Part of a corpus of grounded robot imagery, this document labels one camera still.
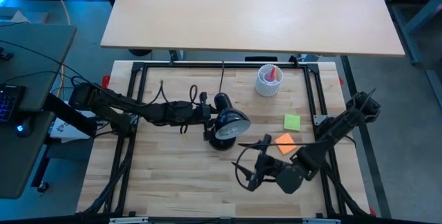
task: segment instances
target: wooden tabletop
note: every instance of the wooden tabletop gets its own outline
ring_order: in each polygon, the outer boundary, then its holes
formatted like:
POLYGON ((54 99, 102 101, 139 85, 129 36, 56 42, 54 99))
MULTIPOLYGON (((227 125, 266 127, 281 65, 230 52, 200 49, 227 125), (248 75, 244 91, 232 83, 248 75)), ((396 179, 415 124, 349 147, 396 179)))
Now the wooden tabletop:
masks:
MULTIPOLYGON (((123 94, 127 92, 131 67, 132 62, 114 63, 111 89, 123 94)), ((345 110, 345 103, 336 66, 334 63, 319 63, 319 67, 329 114, 339 114, 345 110)), ((286 133, 282 127, 285 113, 301 116, 300 132, 289 131, 295 142, 313 142, 302 71, 285 69, 284 82, 274 97, 260 97, 255 92, 256 73, 257 70, 252 68, 226 68, 224 72, 222 91, 229 95, 234 107, 246 113, 252 121, 250 129, 238 137, 237 142, 252 143, 266 133, 273 138, 286 133)), ((164 91, 170 101, 188 100, 189 88, 196 84, 199 92, 208 93, 208 103, 213 104, 220 76, 220 68, 149 68, 143 101, 153 99, 160 80, 164 80, 164 91)), ((230 163, 236 161, 242 147, 235 145, 228 151, 216 151, 203 141, 202 126, 189 126, 185 135, 181 135, 179 129, 155 127, 144 119, 140 120, 128 182, 126 213, 136 211, 140 216, 191 217, 313 217, 315 213, 325 213, 319 175, 310 182, 304 181, 292 195, 284 194, 277 184, 269 183, 248 192, 236 182, 230 163)), ((79 199, 79 211, 85 210, 108 182, 116 139, 112 135, 95 139, 79 199)), ((282 156, 276 147, 269 147, 268 153, 283 160, 288 160, 292 154, 282 156)), ((257 155, 257 151, 248 151, 240 163, 253 169, 257 155)), ((336 155, 344 186, 368 211, 353 143, 341 140, 336 145, 336 155)), ((334 190, 331 195, 334 207, 338 209, 334 190)))
POLYGON ((116 0, 102 46, 404 56, 384 0, 116 0))

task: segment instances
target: keyboard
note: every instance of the keyboard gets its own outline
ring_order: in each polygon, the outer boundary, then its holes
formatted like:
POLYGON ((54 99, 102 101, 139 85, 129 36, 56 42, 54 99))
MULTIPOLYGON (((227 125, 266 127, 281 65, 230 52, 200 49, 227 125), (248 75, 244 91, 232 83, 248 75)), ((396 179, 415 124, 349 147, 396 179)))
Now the keyboard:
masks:
POLYGON ((14 120, 25 89, 24 86, 0 84, 0 124, 14 120))

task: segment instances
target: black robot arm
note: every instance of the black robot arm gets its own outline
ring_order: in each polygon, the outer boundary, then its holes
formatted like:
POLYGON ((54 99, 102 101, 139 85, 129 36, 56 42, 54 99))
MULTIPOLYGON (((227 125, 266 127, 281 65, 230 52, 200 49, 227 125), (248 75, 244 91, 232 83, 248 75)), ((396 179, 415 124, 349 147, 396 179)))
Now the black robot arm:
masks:
MULTIPOLYGON (((348 103, 347 110, 336 118, 324 120, 318 132, 320 138, 314 145, 299 148, 290 157, 291 162, 285 162, 267 155, 267 147, 270 145, 271 136, 265 135, 262 141, 255 144, 239 144, 246 149, 256 149, 260 151, 256 160, 254 172, 233 162, 236 169, 239 169, 248 180, 245 187, 249 191, 256 190, 263 182, 276 182, 286 194, 294 193, 302 184, 303 180, 311 180, 320 169, 324 169, 327 176, 335 186, 344 194, 344 200, 350 206, 354 206, 353 200, 344 189, 337 178, 334 177, 327 161, 327 152, 334 147, 345 135, 354 127, 360 124, 373 122, 379 115, 380 105, 371 98, 371 94, 364 92, 357 93, 348 103)), ((359 208, 350 207, 355 212, 360 212, 359 208)))
POLYGON ((81 111, 91 111, 110 120, 113 129, 127 135, 131 131, 131 115, 143 117, 156 126, 187 126, 204 124, 211 127, 211 114, 218 113, 211 105, 206 104, 207 94, 200 94, 200 103, 174 101, 163 104, 141 104, 137 100, 125 97, 110 89, 102 89, 89 83, 75 85, 69 105, 81 111), (126 113, 117 113, 113 108, 126 113))

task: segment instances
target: pen holder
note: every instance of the pen holder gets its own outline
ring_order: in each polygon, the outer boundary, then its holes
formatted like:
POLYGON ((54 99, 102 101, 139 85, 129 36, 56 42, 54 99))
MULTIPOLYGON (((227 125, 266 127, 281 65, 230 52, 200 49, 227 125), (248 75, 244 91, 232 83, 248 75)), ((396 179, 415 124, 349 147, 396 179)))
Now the pen holder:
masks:
POLYGON ((255 90, 256 92, 264 97, 270 97, 278 92, 279 86, 281 85, 284 74, 282 70, 275 65, 267 64, 260 68, 258 71, 258 76, 256 77, 255 90), (275 80, 270 82, 269 75, 272 68, 275 67, 275 80))

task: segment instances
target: desk lamp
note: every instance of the desk lamp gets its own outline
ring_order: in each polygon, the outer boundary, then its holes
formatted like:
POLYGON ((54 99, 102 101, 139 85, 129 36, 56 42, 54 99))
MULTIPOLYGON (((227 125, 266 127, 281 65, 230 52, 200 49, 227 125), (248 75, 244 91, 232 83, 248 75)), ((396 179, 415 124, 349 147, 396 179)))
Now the desk lamp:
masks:
POLYGON ((211 130, 209 144, 214 149, 225 151, 235 144, 236 137, 244 133, 251 122, 243 112, 232 107, 227 94, 218 93, 214 101, 218 116, 211 130))

